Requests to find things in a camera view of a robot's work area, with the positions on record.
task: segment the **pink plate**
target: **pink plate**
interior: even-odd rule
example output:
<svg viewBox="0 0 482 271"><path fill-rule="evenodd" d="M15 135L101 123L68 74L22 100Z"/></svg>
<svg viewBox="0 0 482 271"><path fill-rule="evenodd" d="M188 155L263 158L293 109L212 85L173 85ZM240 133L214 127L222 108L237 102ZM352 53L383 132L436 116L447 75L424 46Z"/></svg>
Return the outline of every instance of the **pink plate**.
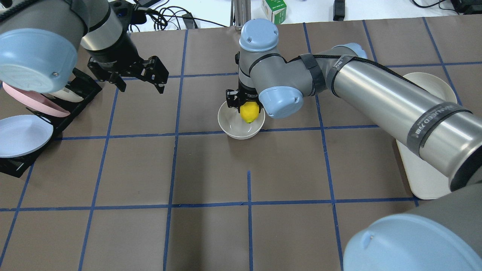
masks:
<svg viewBox="0 0 482 271"><path fill-rule="evenodd" d="M7 85L5 82L3 82L3 88L10 96L15 98L15 100L34 110L59 118L70 115L69 111L61 108L51 100L42 96L40 93L14 88Z"/></svg>

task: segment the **light blue joint cap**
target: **light blue joint cap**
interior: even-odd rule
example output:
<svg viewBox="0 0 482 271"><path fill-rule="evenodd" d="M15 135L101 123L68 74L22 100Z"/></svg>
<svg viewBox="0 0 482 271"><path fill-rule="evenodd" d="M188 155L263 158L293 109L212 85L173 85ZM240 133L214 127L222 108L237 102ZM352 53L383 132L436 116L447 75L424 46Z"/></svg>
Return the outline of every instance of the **light blue joint cap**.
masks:
<svg viewBox="0 0 482 271"><path fill-rule="evenodd" d="M351 238L345 271L480 271L482 258L443 225L412 214L377 220Z"/></svg>
<svg viewBox="0 0 482 271"><path fill-rule="evenodd" d="M275 86L263 90L259 94L259 101L263 104L268 116L282 119L301 109L303 94L293 87Z"/></svg>
<svg viewBox="0 0 482 271"><path fill-rule="evenodd" d="M241 29L240 46L249 52L266 52L278 45L278 28L266 19L253 19Z"/></svg>
<svg viewBox="0 0 482 271"><path fill-rule="evenodd" d="M347 47L348 49L354 51L358 57L361 57L361 58L365 58L367 59L368 56L366 55L366 52L365 50L362 48L361 45L359 45L358 43L347 43L347 44L342 44L342 45L337 45L335 47L339 47L339 46L343 46L343 47Z"/></svg>
<svg viewBox="0 0 482 271"><path fill-rule="evenodd" d="M77 50L64 37L23 28L0 35L0 80L27 91L61 90L77 62Z"/></svg>

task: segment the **black device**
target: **black device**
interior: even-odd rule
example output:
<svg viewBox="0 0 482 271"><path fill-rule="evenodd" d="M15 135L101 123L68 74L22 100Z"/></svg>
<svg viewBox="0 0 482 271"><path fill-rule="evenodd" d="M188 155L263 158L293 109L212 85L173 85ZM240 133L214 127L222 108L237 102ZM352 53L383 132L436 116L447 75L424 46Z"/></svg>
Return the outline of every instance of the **black device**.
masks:
<svg viewBox="0 0 482 271"><path fill-rule="evenodd" d="M139 4L141 4L141 6L145 7L145 8L148 8L156 3L159 3L161 2L162 0L139 0Z"/></svg>
<svg viewBox="0 0 482 271"><path fill-rule="evenodd" d="M127 34L130 24L146 22L145 11L138 10L138 4L131 4L126 0L109 2L109 6L122 24L122 32L109 48L87 50L92 56L87 66L100 81L116 85L121 92L124 92L127 86L122 79L122 76L125 76L154 84L157 91L162 94L169 71L157 56L152 56L148 60L141 58Z"/></svg>
<svg viewBox="0 0 482 271"><path fill-rule="evenodd" d="M335 0L333 3L333 20L343 21L345 19L345 0Z"/></svg>
<svg viewBox="0 0 482 271"><path fill-rule="evenodd" d="M12 0L0 0L0 4L2 4L6 8L9 8L12 5Z"/></svg>
<svg viewBox="0 0 482 271"><path fill-rule="evenodd" d="M482 14L482 0L450 0L455 11L463 14Z"/></svg>
<svg viewBox="0 0 482 271"><path fill-rule="evenodd" d="M184 15L182 15L182 19L184 21L184 24L186 25L186 29L198 29L198 25L196 24L196 21L192 19L192 13L188 12Z"/></svg>

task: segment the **plate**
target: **plate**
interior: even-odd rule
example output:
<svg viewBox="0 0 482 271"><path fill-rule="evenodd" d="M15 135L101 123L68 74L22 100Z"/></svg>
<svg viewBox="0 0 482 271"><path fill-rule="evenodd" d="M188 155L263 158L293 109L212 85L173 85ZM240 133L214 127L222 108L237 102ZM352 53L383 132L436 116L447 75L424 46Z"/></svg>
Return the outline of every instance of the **plate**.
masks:
<svg viewBox="0 0 482 271"><path fill-rule="evenodd" d="M79 103L84 100L84 98L80 97L68 88L63 88L59 91L52 92L50 95L72 103Z"/></svg>
<svg viewBox="0 0 482 271"><path fill-rule="evenodd" d="M457 97L452 88L435 75L413 72L404 77L442 100L457 103ZM433 200L450 193L450 181L447 176L416 156L400 141L396 140L396 142L410 189L416 197Z"/></svg>
<svg viewBox="0 0 482 271"><path fill-rule="evenodd" d="M37 110L39 112L51 115L54 117L63 118L70 115L70 112L61 108L51 100L42 96L42 94L35 91L25 91L3 83L5 91L12 96L15 100L22 104Z"/></svg>
<svg viewBox="0 0 482 271"><path fill-rule="evenodd" d="M0 120L0 158L32 153L52 137L54 127L35 115L13 116Z"/></svg>

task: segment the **white table surface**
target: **white table surface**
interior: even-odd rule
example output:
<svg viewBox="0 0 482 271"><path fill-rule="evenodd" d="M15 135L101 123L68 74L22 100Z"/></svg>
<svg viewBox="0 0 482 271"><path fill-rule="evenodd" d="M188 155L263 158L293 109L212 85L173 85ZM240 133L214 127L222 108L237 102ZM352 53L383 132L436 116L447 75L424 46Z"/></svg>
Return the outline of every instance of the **white table surface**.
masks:
<svg viewBox="0 0 482 271"><path fill-rule="evenodd" d="M288 6L287 18L284 24L329 22L333 20L334 0L284 0ZM429 5L436 0L416 0L420 5ZM153 5L156 7L165 3L162 0ZM251 0L251 17L266 18L261 10L261 0ZM180 6L190 11L194 17L215 21L223 25L229 25L231 0L170 0L167 6ZM453 8L449 0L441 4L443 8ZM389 18L414 18L432 16L457 15L453 11L441 10L438 6L431 8L418 8L411 0L346 0L345 20L372 20ZM219 27L207 22L196 21L200 28ZM148 18L147 23L139 25L141 31L153 31L153 24ZM169 24L167 30L176 29Z"/></svg>

